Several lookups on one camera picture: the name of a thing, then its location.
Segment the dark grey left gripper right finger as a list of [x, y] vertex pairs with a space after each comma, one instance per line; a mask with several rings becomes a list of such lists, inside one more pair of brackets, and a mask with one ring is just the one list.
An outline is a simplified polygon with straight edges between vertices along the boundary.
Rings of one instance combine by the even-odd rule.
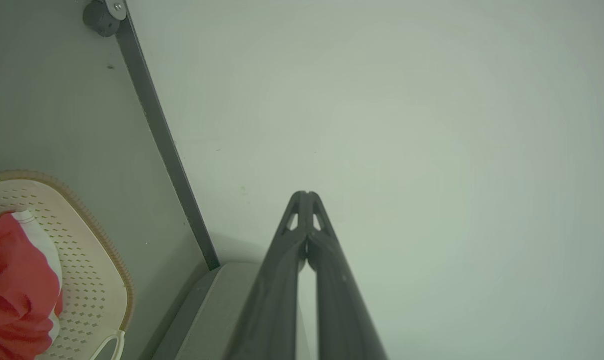
[[386, 360], [321, 198], [314, 192], [308, 196], [307, 260], [316, 273], [318, 358]]

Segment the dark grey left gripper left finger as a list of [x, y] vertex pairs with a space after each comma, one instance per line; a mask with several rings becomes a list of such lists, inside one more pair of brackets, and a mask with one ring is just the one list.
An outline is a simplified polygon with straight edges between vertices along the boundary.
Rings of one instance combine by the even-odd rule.
[[298, 279], [306, 262], [308, 192], [292, 194], [224, 353], [226, 360], [296, 358]]

